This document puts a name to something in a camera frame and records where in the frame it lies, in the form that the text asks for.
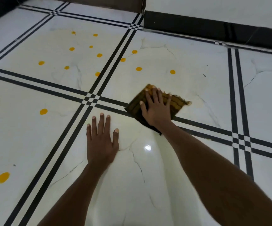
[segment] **forearm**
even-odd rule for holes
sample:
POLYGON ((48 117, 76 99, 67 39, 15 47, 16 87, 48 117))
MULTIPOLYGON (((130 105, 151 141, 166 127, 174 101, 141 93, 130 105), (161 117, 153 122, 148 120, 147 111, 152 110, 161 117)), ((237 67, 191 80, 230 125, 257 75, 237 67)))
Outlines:
POLYGON ((95 187, 105 168, 88 164, 38 226, 84 226, 95 187))
POLYGON ((218 223, 272 224, 272 201, 249 176, 172 122, 157 128, 172 145, 200 199, 218 223))

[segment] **right hand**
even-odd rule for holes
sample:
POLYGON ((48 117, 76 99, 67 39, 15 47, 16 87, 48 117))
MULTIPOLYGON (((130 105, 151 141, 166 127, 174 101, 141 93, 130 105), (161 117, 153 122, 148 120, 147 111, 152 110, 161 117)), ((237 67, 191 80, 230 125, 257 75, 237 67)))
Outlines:
POLYGON ((166 122, 171 121, 171 114, 169 110, 169 105, 171 103, 172 95, 169 95, 166 105, 163 103, 162 92, 160 88, 158 88, 158 95, 157 95, 157 88, 153 88, 153 99, 149 96, 148 90, 145 89, 145 96, 147 98, 147 102, 149 104, 149 109, 147 110, 145 107, 145 103, 140 101, 140 107, 142 110, 142 116, 145 120, 149 123, 149 125, 154 126, 159 130, 160 126, 166 122))

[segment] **brown rag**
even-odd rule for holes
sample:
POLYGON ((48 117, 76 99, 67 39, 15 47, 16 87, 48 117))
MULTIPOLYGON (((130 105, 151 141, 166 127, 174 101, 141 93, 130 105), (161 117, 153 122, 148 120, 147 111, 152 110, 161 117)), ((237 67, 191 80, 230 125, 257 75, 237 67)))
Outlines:
MULTIPOLYGON (((145 97, 145 89, 148 89, 148 93, 152 98, 153 95, 153 87, 154 85, 147 84, 146 87, 143 88, 140 93, 134 97, 134 99, 128 104, 128 106, 125 108, 125 110, 136 120, 138 120, 140 123, 142 123, 144 126, 160 133, 155 127, 151 126, 146 122, 144 117, 142 116, 142 111, 140 108, 140 101, 143 101, 145 103, 146 108, 148 109, 148 103, 147 99, 145 97)), ((163 98, 163 103, 166 104, 168 100, 169 94, 166 94, 165 92, 162 92, 162 98, 163 98)), ((184 100, 180 96, 177 95, 172 95, 172 101, 170 103, 170 114, 171 114, 171 119, 175 117, 175 115, 182 109, 184 105, 191 105, 191 102, 184 100)))

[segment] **hand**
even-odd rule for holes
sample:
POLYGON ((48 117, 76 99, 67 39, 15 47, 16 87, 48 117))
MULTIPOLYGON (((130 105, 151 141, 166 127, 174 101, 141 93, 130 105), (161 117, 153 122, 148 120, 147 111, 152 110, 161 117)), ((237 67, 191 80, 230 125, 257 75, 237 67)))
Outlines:
POLYGON ((100 114, 98 131, 96 129, 96 117, 92 117, 92 135, 91 125, 87 124, 87 159, 88 163, 97 163, 106 169, 113 162, 119 149, 118 128, 113 132, 113 143, 110 137, 111 117, 107 115, 104 125, 104 114, 100 114))
POLYGON ((160 125, 166 122, 171 121, 171 114, 169 111, 169 105, 171 103, 172 95, 169 95, 166 105, 163 103, 162 92, 160 88, 158 88, 158 95, 157 95, 157 88, 153 88, 153 99, 149 96, 147 89, 145 89, 145 96, 147 98, 147 102, 149 104, 149 109, 147 110, 145 107, 145 103, 140 101, 140 107, 142 110, 142 116, 145 120, 149 123, 149 125, 154 126, 159 130, 160 125))

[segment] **left hand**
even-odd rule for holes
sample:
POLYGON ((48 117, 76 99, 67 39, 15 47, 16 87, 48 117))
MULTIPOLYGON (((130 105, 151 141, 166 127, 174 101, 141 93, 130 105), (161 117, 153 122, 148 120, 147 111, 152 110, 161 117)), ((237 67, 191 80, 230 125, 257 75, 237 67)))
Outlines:
POLYGON ((100 114, 98 130, 96 128, 96 117, 92 117, 91 125, 87 124, 87 159, 88 163, 97 164, 105 169, 113 162, 116 153, 119 149, 119 130, 113 132, 113 142, 110 137, 110 122, 111 117, 107 115, 106 123, 104 124, 104 114, 100 114))

